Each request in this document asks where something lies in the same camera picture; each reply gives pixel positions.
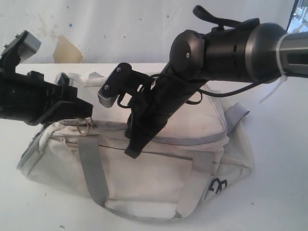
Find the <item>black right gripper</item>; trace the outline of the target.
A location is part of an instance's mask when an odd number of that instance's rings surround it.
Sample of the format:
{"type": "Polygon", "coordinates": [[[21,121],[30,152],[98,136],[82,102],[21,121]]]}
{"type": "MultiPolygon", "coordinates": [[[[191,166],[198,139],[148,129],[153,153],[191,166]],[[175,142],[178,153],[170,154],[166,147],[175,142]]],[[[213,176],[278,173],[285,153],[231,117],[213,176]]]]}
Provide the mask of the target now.
{"type": "Polygon", "coordinates": [[[136,159],[143,148],[166,126],[169,118],[205,84],[199,71],[178,73],[167,64],[145,93],[147,105],[134,103],[125,132],[129,139],[124,153],[136,159]]]}

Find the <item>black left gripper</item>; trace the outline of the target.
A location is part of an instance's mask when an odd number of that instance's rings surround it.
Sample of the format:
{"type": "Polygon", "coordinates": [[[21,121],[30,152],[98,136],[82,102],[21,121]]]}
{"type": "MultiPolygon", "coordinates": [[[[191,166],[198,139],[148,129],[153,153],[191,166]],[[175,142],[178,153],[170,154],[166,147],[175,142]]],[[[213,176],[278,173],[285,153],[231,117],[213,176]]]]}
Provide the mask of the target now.
{"type": "Polygon", "coordinates": [[[77,100],[77,88],[46,82],[44,75],[31,71],[27,75],[14,71],[0,72],[0,117],[22,121],[30,126],[65,119],[92,116],[93,105],[77,100]]]}

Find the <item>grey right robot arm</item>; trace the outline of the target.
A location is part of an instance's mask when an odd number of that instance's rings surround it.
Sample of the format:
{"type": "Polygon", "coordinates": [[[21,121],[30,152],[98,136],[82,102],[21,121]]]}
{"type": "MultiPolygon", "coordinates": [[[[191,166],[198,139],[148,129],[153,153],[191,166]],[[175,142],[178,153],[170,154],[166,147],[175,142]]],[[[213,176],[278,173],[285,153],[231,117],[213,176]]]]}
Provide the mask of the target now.
{"type": "Polygon", "coordinates": [[[146,104],[134,103],[125,153],[137,158],[169,118],[209,81],[247,83],[249,89],[280,77],[308,76],[308,35],[287,33],[274,23],[250,28],[192,30],[173,41],[163,71],[151,77],[146,104]]]}

